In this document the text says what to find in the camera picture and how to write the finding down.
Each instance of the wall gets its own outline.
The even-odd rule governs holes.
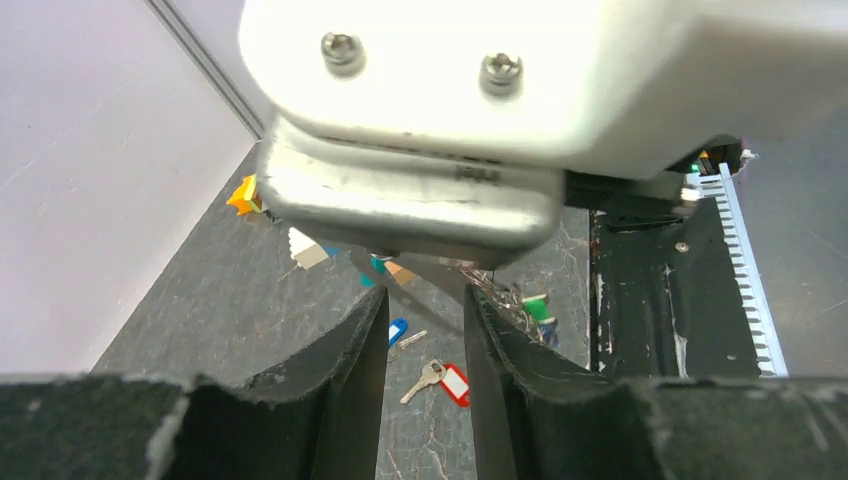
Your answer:
[[[209,54],[265,125],[271,123],[274,107],[262,93],[241,59],[238,28],[245,0],[170,0]]]
[[[252,142],[144,2],[0,2],[0,373],[91,368]]]

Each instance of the white plastic strip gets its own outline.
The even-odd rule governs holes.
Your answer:
[[[720,169],[720,175],[701,177],[691,174],[688,176],[688,182],[697,185],[704,197],[714,197],[718,204],[724,228],[724,242],[730,250],[736,282],[742,295],[742,306],[748,317],[748,326],[751,328],[751,337],[757,351],[757,363],[762,371],[761,376],[785,377],[789,372],[757,270],[754,250],[745,229],[733,178],[726,164],[721,164]]]

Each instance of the screw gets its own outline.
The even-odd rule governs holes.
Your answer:
[[[521,57],[490,53],[480,66],[480,85],[492,95],[507,95],[518,87],[523,73]]]
[[[365,65],[365,52],[356,35],[327,32],[321,38],[321,55],[327,69],[336,75],[353,75]]]

